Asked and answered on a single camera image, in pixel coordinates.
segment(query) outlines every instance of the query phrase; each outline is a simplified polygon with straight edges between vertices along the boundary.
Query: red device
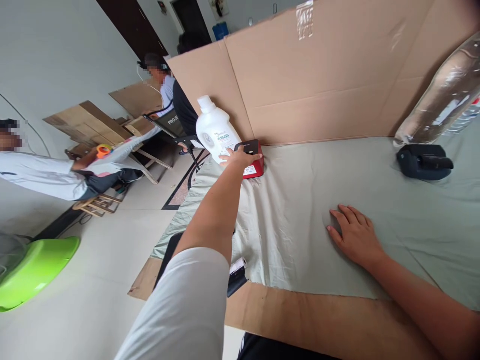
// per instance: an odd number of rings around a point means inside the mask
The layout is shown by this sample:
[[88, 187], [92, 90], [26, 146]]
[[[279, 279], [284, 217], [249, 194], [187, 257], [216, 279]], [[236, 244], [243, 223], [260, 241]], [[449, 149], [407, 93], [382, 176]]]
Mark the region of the red device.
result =
[[[239, 149], [239, 146], [243, 145], [243, 151], [247, 154], [256, 155], [256, 154], [264, 154], [262, 152], [262, 147], [260, 146], [260, 141], [258, 140], [250, 140], [245, 141], [237, 144], [235, 146], [235, 151]], [[259, 178], [264, 174], [264, 158], [262, 157], [260, 160], [254, 161], [252, 165], [247, 167], [243, 173], [243, 179], [253, 179]]]

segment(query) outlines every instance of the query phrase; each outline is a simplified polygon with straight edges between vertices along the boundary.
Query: doorway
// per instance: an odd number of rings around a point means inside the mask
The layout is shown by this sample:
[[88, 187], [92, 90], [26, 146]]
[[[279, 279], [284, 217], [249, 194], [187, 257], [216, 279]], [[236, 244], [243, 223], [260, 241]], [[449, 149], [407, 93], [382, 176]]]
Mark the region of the doorway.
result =
[[169, 53], [137, 0], [96, 0], [140, 61], [154, 53], [162, 58]]
[[205, 44], [212, 43], [209, 29], [205, 24], [197, 0], [175, 0], [172, 1], [171, 5], [185, 32], [197, 34], [203, 39]]

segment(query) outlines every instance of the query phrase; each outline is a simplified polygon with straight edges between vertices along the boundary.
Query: orange tape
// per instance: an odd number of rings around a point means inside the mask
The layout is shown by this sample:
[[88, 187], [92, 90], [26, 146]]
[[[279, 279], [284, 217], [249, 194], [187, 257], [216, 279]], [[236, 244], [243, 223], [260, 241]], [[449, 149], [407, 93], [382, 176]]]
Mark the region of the orange tape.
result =
[[98, 154], [96, 155], [96, 157], [99, 159], [103, 159], [113, 151], [112, 147], [107, 144], [98, 145], [96, 147], [96, 150], [98, 151]]

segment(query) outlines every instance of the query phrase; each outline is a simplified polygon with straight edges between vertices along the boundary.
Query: bottle cap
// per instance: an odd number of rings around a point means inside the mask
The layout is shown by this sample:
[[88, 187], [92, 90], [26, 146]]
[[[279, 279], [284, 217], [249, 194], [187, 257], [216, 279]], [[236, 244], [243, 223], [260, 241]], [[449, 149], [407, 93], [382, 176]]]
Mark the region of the bottle cap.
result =
[[204, 114], [208, 114], [215, 110], [217, 107], [212, 100], [210, 99], [210, 96], [202, 96], [198, 98], [198, 103], [200, 104], [201, 112]]

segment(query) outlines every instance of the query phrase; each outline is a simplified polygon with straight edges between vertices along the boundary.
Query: white floor tile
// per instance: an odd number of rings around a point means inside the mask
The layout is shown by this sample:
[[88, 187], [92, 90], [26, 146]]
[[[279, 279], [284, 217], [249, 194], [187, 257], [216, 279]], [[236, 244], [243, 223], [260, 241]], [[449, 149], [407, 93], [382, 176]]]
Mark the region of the white floor tile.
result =
[[[132, 285], [174, 215], [171, 210], [121, 206], [115, 214], [94, 217], [81, 229], [80, 247], [69, 266], [81, 274]], [[72, 228], [64, 236], [74, 232]]]
[[177, 156], [172, 170], [155, 164], [150, 168], [154, 178], [163, 173], [159, 184], [147, 178], [134, 183], [121, 204], [122, 210], [161, 210], [193, 164], [189, 155]]
[[36, 298], [2, 314], [3, 360], [113, 359], [144, 302], [127, 287], [68, 266]]

